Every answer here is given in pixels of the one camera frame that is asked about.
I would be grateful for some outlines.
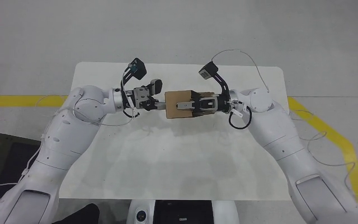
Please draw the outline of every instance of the concrete floor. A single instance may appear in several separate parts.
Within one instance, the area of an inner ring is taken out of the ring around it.
[[[261,66],[282,68],[288,95],[357,148],[357,11],[354,0],[2,0],[0,95],[65,95],[81,61],[205,64],[220,50],[241,48]],[[215,62],[251,65],[237,53]],[[0,132],[39,139],[49,119],[43,115],[52,111],[0,108]],[[300,134],[314,134],[297,125]],[[314,146],[322,159],[342,162],[330,143]],[[344,167],[329,170],[344,178]],[[121,221],[126,204],[116,203],[123,206],[115,218]],[[62,214],[71,212],[65,205]],[[291,202],[237,205],[242,223],[303,223]]]

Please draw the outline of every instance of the yellow tape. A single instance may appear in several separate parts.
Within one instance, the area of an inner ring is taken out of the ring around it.
[[[0,96],[0,106],[35,106],[45,96]],[[47,96],[37,106],[60,107],[67,96]]]
[[[1,106],[35,106],[35,104],[44,96],[0,96],[0,107]],[[67,96],[47,96],[43,98],[37,106],[54,106],[60,107],[63,104],[64,99]],[[306,112],[297,111],[305,110],[308,111],[302,104],[296,101],[292,97],[288,97],[290,110],[294,111],[297,116],[304,119],[317,131],[322,132],[326,131],[326,137],[333,142],[343,153],[343,159],[345,163],[356,162],[357,157],[352,143],[346,139],[344,136],[339,134],[323,120],[315,115],[308,114]],[[352,165],[347,165],[347,170],[351,170]],[[350,181],[352,185],[352,190],[357,196],[358,200],[358,164],[352,170],[350,175]]]
[[[299,116],[301,119],[306,120],[306,122],[310,124],[313,128],[315,128],[317,131],[327,132],[326,138],[333,142],[342,151],[345,163],[357,162],[354,146],[348,139],[346,139],[344,136],[331,128],[319,117],[308,114],[303,111],[298,111],[308,110],[298,101],[296,101],[293,97],[288,97],[288,102],[290,110],[297,114],[297,116]],[[347,171],[350,171],[352,169],[352,166],[353,164],[347,165]],[[356,164],[356,166],[352,170],[349,178],[351,180],[352,190],[356,194],[356,200],[358,201],[358,164]]]

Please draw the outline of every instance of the white robot body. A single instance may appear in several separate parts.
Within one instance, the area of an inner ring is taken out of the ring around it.
[[[51,223],[58,207],[59,188],[68,170],[90,146],[106,114],[123,111],[119,93],[118,89],[103,91],[94,86],[77,88],[70,93],[46,128],[33,166],[0,199],[0,224]],[[356,203],[350,192],[317,168],[301,144],[292,120],[267,94],[259,89],[242,94],[230,91],[230,98],[237,103],[232,104],[238,114],[243,113],[245,121],[249,119],[244,112],[246,106],[252,108],[248,129],[282,168],[292,201],[305,222],[322,223],[331,216],[339,217],[344,224],[358,220]],[[127,224],[138,223],[134,218],[141,209],[147,217],[140,223],[147,220],[146,223],[152,224],[156,213],[161,211],[156,208],[157,202],[134,200]],[[234,202],[212,201],[211,207],[215,223],[239,223]]]
[[[156,202],[162,204],[169,204],[168,207],[174,203],[195,203],[197,201],[170,201],[170,200],[132,200],[129,207],[128,217],[126,224],[156,224],[161,223],[163,220],[160,216],[161,213],[156,209],[161,209],[160,206],[156,206]],[[208,206],[203,208],[197,208],[196,211],[193,208],[190,211],[171,209],[171,217],[167,220],[167,223],[225,223],[225,224],[239,224],[239,215],[235,202],[232,200],[212,200],[212,201],[200,201],[199,203],[207,203]]]

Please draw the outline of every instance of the table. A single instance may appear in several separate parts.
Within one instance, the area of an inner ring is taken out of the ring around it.
[[[119,86],[127,63],[81,62],[72,88]],[[132,79],[129,90],[163,81],[165,91],[221,92],[211,78],[204,80],[202,65],[146,64],[148,74]],[[288,111],[284,75],[278,67],[259,67],[274,100]],[[229,88],[264,87],[256,68],[219,66]],[[235,130],[228,115],[166,119],[165,111],[140,111],[123,127],[102,126],[89,149],[71,167],[60,198],[102,199],[212,199],[290,200],[286,179],[276,161],[255,142],[248,130]],[[108,115],[104,123],[127,121],[122,113]],[[233,118],[243,125],[239,117]]]

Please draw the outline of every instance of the white cable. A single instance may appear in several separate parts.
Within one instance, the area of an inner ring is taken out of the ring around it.
[[[307,113],[307,114],[309,114],[310,115],[310,117],[308,118],[308,119],[299,119],[299,118],[291,118],[292,120],[304,120],[305,122],[307,122],[307,121],[309,121],[309,120],[312,120],[313,119],[313,116],[314,116],[314,114],[312,113],[312,112],[310,112],[310,111],[307,111],[307,110],[290,110],[290,112],[289,112],[289,116],[291,116],[291,112],[292,111],[294,111],[294,112],[305,112],[305,113]]]
[[[7,184],[0,184],[0,186],[4,186],[4,185],[16,185],[17,183],[7,183]]]
[[[269,88],[267,87],[266,83],[264,82],[264,80],[263,80],[263,78],[262,78],[262,76],[261,76],[260,70],[258,69],[257,64],[255,63],[255,61],[253,60],[253,58],[251,58],[251,56],[250,56],[248,53],[245,53],[245,52],[241,51],[240,49],[227,49],[227,50],[222,50],[222,51],[220,51],[219,53],[217,53],[216,55],[214,55],[214,56],[211,58],[211,61],[213,61],[214,58],[215,58],[216,56],[218,56],[219,54],[221,54],[222,52],[233,52],[233,51],[241,52],[241,53],[245,54],[246,56],[248,56],[248,57],[251,59],[251,61],[253,62],[253,64],[255,65],[255,67],[256,67],[256,69],[257,69],[257,72],[258,72],[258,75],[259,75],[260,78],[261,78],[261,81],[262,81],[263,84],[265,85],[266,89],[269,91]]]
[[[294,111],[302,111],[302,112],[306,112],[306,113],[310,114],[311,117],[310,117],[308,120],[312,119],[312,117],[314,116],[314,114],[313,114],[312,112],[310,112],[310,111],[306,111],[306,110],[294,110]],[[354,169],[355,166],[356,166],[356,162],[355,162],[355,161],[354,161],[354,162],[347,162],[347,163],[345,163],[345,164],[328,164],[328,163],[326,163],[326,162],[322,162],[322,161],[320,161],[319,159],[317,159],[317,158],[312,154],[311,149],[309,148],[309,145],[310,145],[310,143],[311,143],[312,141],[316,141],[316,140],[319,140],[319,139],[321,139],[321,138],[324,138],[326,135],[327,135],[327,132],[326,132],[326,131],[322,131],[322,132],[319,132],[319,133],[315,134],[315,135],[314,135],[312,138],[310,138],[310,139],[305,139],[305,138],[301,138],[301,137],[300,137],[300,139],[302,139],[302,140],[304,140],[304,141],[308,141],[308,143],[307,143],[307,150],[308,150],[308,152],[311,154],[311,156],[314,158],[314,160],[316,160],[319,164],[322,164],[322,165],[325,165],[325,166],[332,166],[332,167],[347,166],[347,165],[352,164],[352,168],[350,168],[350,170],[348,171],[347,175],[346,175],[345,178],[344,178],[344,184],[345,184],[345,187],[348,189],[348,191],[351,192],[351,194],[355,197],[355,193],[354,193],[354,191],[349,187],[347,181],[348,181],[348,177],[350,176],[350,174],[352,173],[353,169]]]
[[[43,96],[42,98],[40,98],[36,103],[35,103],[35,106],[34,106],[34,110],[36,110],[36,107],[38,106],[38,104],[43,101],[43,99],[49,97],[49,96],[59,96],[63,99],[63,101],[65,102],[65,98],[61,95],[58,95],[58,94],[49,94],[49,95],[46,95],[46,96]]]

